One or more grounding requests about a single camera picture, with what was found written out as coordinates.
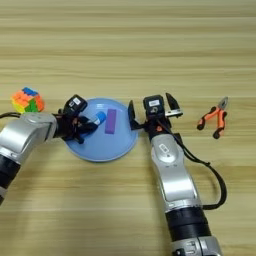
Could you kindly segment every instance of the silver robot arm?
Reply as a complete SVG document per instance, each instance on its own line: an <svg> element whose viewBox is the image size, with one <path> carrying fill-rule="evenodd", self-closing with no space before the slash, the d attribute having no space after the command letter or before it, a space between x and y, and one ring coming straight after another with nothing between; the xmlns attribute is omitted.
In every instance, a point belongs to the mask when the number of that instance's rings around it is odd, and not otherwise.
<svg viewBox="0 0 256 256"><path fill-rule="evenodd" d="M0 204L21 165L36 146L53 138L83 143L80 134L97 129L88 118L79 116L86 107L87 102L74 95L57 115L25 113L4 127L0 133Z"/></svg>
<svg viewBox="0 0 256 256"><path fill-rule="evenodd" d="M21 115L4 127L0 133L0 204L32 150L51 140L56 129L57 119L44 113Z"/></svg>
<svg viewBox="0 0 256 256"><path fill-rule="evenodd" d="M165 111L163 97L154 95L143 100L146 111L145 123L140 124L136 121L132 101L129 104L128 116L131 129L144 129L151 142L151 157L172 238L172 256L222 256L217 239L211 235L199 193L184 166L184 150L188 150L178 135L171 132L171 122L168 118L179 117L183 112L170 94L167 93L166 97L170 111ZM204 206L206 209L219 207L226 200L223 179L209 163L196 158L191 152L190 155L188 154L192 161L209 167L218 181L222 182L221 189L224 194L222 193L220 202Z"/></svg>
<svg viewBox="0 0 256 256"><path fill-rule="evenodd" d="M184 153L172 135L153 137L152 160L173 240L173 256L222 256L211 235L196 186L184 166Z"/></svg>

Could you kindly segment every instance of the pliers handle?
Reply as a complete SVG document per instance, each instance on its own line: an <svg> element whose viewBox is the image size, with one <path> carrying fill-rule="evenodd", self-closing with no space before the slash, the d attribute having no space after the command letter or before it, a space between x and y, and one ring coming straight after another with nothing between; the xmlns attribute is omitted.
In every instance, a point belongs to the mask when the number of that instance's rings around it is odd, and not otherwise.
<svg viewBox="0 0 256 256"><path fill-rule="evenodd" d="M219 139L221 135L223 135L226 121L225 118L227 116L227 112L218 107L212 107L210 112L205 114L198 122L197 129L203 130L206 124L206 121L210 120L214 116L218 115L218 128L213 134L213 138Z"/></svg>
<svg viewBox="0 0 256 256"><path fill-rule="evenodd" d="M213 138L214 139L219 139L220 136L222 136L224 134L224 130L226 127L226 116L228 115L228 113L222 109L220 109L219 113L218 113L218 128L217 130L214 132L213 134Z"/></svg>

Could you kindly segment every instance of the black cable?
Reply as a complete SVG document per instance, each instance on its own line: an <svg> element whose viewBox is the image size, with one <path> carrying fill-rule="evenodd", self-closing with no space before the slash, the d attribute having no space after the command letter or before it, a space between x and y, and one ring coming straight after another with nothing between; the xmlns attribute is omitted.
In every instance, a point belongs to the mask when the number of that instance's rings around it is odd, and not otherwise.
<svg viewBox="0 0 256 256"><path fill-rule="evenodd" d="M5 118L5 117L16 117L16 118L19 118L20 117L20 113L18 112L7 112L7 113L4 113L4 114L1 114L0 115L0 119L1 118Z"/></svg>
<svg viewBox="0 0 256 256"><path fill-rule="evenodd" d="M218 203L216 204L210 204L210 205L203 205L203 209L204 210L214 210L219 208L221 205L223 205L226 200L227 200L227 187L225 184L224 179L221 177L221 175L211 166L210 162L205 162L199 158L197 158L183 143L182 141L180 141L180 139L175 136L170 129L168 129L168 127L166 127L161 121L157 120L158 124L169 134L171 134L174 139L176 140L176 142L178 143L178 145L183 149L184 151L184 155L192 162L195 163L199 163L202 164L204 166L206 166L207 168L209 168L211 170L211 172L215 175L216 179L219 182L219 186L220 186L220 191L221 191L221 195L220 195L220 199L218 201Z"/></svg>

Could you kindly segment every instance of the pliers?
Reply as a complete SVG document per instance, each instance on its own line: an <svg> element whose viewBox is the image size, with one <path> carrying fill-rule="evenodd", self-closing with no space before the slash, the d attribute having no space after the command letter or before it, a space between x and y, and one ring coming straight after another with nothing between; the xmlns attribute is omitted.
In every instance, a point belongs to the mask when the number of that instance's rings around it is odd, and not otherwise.
<svg viewBox="0 0 256 256"><path fill-rule="evenodd" d="M210 120L214 116L218 115L218 128L213 134L214 139L219 139L221 135L224 133L224 129L226 126L225 118L227 116L227 112L224 109L227 107L228 97L223 98L217 107L212 107L210 112L205 114L198 122L197 129L203 130L205 127L206 121Z"/></svg>

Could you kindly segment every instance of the blue object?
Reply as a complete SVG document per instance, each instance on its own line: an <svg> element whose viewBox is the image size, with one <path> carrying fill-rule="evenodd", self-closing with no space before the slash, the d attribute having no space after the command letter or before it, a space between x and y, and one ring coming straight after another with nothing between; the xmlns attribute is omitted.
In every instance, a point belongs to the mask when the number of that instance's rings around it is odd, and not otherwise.
<svg viewBox="0 0 256 256"><path fill-rule="evenodd" d="M38 92L33 91L33 90L31 90L30 88L28 88L28 87L24 87L24 88L22 89L22 91L23 91L24 93L26 93L27 95L29 95L29 96L36 96L36 95L38 95Z"/></svg>
<svg viewBox="0 0 256 256"><path fill-rule="evenodd" d="M131 131L125 105L111 99L90 99L81 115L90 118L100 111L106 115L108 109L116 109L117 112L115 134L105 134L105 123L103 123L94 133L82 135L85 138L83 144L67 141L66 144L75 155L93 162L107 162L122 157L135 146L138 131Z"/></svg>
<svg viewBox="0 0 256 256"><path fill-rule="evenodd" d="M100 111L95 116L89 119L91 120L92 123L100 125L106 120L106 118L107 118L106 114L103 111Z"/></svg>

